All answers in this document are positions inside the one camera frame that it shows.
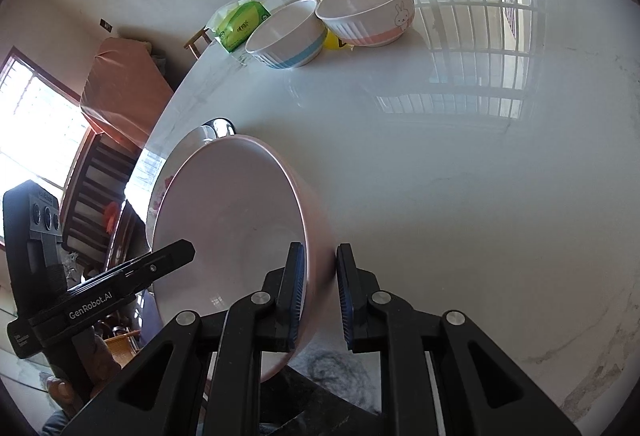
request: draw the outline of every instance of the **bunny print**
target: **bunny print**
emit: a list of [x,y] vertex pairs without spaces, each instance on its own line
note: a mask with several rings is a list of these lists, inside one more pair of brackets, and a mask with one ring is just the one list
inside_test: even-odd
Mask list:
[[404,2],[401,2],[400,5],[396,4],[396,11],[396,26],[405,31],[409,25],[409,10],[404,9]]

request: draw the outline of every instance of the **orange object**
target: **orange object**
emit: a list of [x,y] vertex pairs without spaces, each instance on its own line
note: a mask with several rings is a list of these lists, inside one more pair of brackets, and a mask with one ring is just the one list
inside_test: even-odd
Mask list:
[[102,213],[102,223],[104,224],[104,229],[109,235],[111,235],[115,230],[119,210],[120,206],[115,201],[112,201],[105,207],[104,212]]
[[113,359],[118,362],[120,366],[126,366],[131,360],[133,360],[133,357],[138,354],[138,349],[134,345],[132,337],[136,337],[139,334],[140,330],[136,330],[104,341],[107,344],[107,348],[109,348]]

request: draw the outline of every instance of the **person's hand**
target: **person's hand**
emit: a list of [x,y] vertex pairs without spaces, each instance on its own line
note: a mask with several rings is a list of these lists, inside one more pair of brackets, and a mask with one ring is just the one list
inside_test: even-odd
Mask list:
[[[120,365],[111,356],[107,344],[98,336],[95,336],[94,354],[88,358],[88,362],[83,363],[89,378],[94,383],[91,398],[98,394],[120,370]],[[49,376],[47,390],[70,418],[76,415],[77,409],[74,407],[76,392],[72,384],[55,376]]]

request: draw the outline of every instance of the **bowl with pink stripe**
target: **bowl with pink stripe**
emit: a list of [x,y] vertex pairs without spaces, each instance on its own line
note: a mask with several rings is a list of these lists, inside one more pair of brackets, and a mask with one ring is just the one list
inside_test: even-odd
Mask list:
[[353,46],[377,47],[400,37],[414,21],[414,0],[322,0],[316,15]]

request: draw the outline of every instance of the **metal screw head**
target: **metal screw head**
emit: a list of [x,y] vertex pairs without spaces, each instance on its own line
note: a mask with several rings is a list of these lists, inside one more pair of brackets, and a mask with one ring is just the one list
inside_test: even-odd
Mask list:
[[391,295],[389,295],[386,291],[376,291],[372,296],[371,300],[376,304],[388,304],[391,302]]
[[181,311],[175,318],[175,321],[180,324],[180,326],[188,326],[189,324],[193,324],[195,320],[196,315],[193,311]]
[[449,324],[453,324],[454,326],[462,326],[465,323],[465,316],[459,311],[450,311],[447,313],[447,322]]
[[51,228],[51,209],[44,207],[44,227],[48,230]]
[[37,203],[33,204],[33,208],[31,209],[31,216],[33,218],[33,222],[36,225],[40,224],[40,207]]
[[267,304],[271,300],[271,295],[266,291],[257,291],[251,295],[251,302],[254,304]]

